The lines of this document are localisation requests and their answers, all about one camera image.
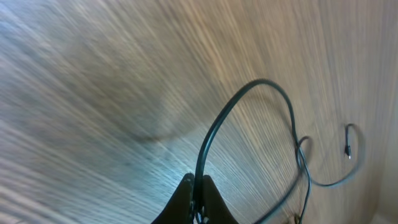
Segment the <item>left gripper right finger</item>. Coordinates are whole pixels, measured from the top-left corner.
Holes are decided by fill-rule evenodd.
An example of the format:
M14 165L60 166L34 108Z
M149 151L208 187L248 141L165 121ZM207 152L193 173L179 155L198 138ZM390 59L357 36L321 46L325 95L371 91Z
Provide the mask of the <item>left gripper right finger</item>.
M238 224L209 175L203 176L202 203L203 223Z

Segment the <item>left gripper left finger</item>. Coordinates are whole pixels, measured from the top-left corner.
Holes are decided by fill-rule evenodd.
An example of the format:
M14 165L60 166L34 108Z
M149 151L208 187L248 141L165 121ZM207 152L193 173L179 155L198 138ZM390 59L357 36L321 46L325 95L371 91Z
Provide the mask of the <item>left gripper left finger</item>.
M152 224L193 223L193 184L194 175L184 175L170 200Z

